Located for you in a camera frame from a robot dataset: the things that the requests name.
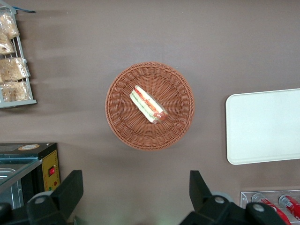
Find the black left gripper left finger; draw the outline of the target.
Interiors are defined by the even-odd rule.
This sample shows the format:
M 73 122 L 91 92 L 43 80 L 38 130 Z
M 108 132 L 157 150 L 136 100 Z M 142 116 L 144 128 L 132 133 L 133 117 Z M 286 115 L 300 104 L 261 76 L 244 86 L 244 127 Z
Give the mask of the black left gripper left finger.
M 24 206 L 12 209 L 0 204 L 2 225 L 67 225 L 68 219 L 83 196 L 83 174 L 73 170 L 52 192 L 42 192 Z

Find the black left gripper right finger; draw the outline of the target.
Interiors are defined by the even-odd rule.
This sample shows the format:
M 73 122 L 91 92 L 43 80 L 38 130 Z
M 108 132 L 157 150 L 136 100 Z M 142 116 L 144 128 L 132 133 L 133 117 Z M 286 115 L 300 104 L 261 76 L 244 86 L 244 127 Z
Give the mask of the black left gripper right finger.
M 194 208 L 182 225 L 284 225 L 284 220 L 264 203 L 241 208 L 221 195 L 213 195 L 199 171 L 190 171 L 189 196 Z

